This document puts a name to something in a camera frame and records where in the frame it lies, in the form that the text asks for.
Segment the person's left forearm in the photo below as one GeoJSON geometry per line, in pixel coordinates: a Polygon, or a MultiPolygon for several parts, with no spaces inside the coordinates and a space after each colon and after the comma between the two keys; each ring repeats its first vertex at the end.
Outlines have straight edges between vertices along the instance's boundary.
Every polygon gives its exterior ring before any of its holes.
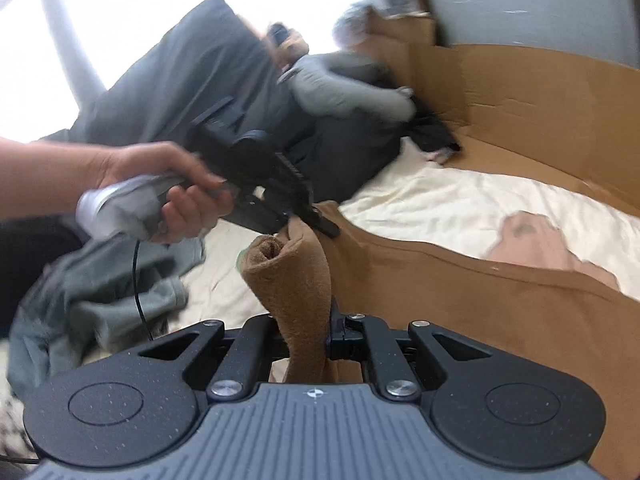
{"type": "Polygon", "coordinates": [[[1,218],[65,214],[99,188],[112,151],[102,146],[1,141],[1,218]]]}

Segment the person's left hand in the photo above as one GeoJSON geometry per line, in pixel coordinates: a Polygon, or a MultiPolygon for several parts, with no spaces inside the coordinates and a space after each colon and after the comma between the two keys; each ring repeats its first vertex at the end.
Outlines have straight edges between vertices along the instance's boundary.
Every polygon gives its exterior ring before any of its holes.
{"type": "Polygon", "coordinates": [[[219,218],[232,211],[232,198],[224,179],[212,174],[195,155],[171,142],[104,148],[99,159],[99,188],[139,174],[174,172],[191,184],[175,185],[167,192],[162,222],[154,240],[177,243],[213,229],[219,218]]]}

